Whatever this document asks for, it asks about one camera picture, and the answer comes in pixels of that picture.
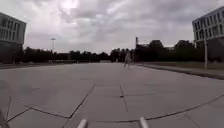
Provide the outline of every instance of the tree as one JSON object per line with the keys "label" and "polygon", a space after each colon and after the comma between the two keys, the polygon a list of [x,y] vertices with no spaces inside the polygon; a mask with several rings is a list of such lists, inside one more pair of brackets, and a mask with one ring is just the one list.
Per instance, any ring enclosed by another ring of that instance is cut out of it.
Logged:
{"label": "tree", "polygon": [[196,60],[195,47],[188,40],[180,40],[174,46],[175,57],[178,61],[193,61]]}

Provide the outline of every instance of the building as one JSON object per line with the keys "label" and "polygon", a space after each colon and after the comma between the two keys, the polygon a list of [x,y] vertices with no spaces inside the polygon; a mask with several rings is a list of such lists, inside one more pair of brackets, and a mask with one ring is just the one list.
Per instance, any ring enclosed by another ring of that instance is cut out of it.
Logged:
{"label": "building", "polygon": [[224,7],[220,7],[194,20],[193,31],[197,46],[208,44],[208,56],[213,60],[224,60]]}
{"label": "building", "polygon": [[21,53],[26,23],[0,13],[0,63],[14,62]]}

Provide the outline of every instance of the pole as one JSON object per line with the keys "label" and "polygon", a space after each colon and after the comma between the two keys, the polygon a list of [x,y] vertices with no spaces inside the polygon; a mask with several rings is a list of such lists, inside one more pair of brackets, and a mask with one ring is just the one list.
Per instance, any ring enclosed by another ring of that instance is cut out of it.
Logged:
{"label": "pole", "polygon": [[52,60],[51,63],[53,62],[53,58],[54,58],[54,41],[56,40],[55,38],[51,38],[52,40]]}
{"label": "pole", "polygon": [[204,41],[204,45],[205,45],[205,69],[208,68],[208,44],[207,44],[207,40],[205,39]]}
{"label": "pole", "polygon": [[204,47],[205,47],[205,69],[208,68],[208,44],[207,44],[207,34],[204,32]]}

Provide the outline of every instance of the curb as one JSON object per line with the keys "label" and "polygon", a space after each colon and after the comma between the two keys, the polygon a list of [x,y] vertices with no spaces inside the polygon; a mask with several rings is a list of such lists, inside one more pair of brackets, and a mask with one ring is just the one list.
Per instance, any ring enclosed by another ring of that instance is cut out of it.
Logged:
{"label": "curb", "polygon": [[171,72],[184,73],[184,74],[188,74],[188,75],[195,75],[195,76],[208,77],[208,78],[213,78],[213,79],[218,79],[218,80],[224,80],[224,76],[214,75],[214,74],[200,73],[200,72],[194,72],[194,71],[181,71],[181,70],[167,69],[167,68],[163,68],[163,67],[154,67],[154,66],[143,65],[143,64],[136,64],[136,66],[142,66],[142,67],[153,68],[153,69],[158,69],[158,70],[167,70],[167,71],[171,71]]}

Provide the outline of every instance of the grass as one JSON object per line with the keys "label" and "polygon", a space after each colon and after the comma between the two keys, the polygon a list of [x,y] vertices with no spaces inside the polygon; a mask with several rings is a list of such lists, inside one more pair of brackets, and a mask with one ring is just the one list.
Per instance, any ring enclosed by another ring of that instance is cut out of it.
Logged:
{"label": "grass", "polygon": [[[204,69],[203,62],[146,62],[146,63],[159,66]],[[208,63],[208,69],[224,70],[224,63]]]}

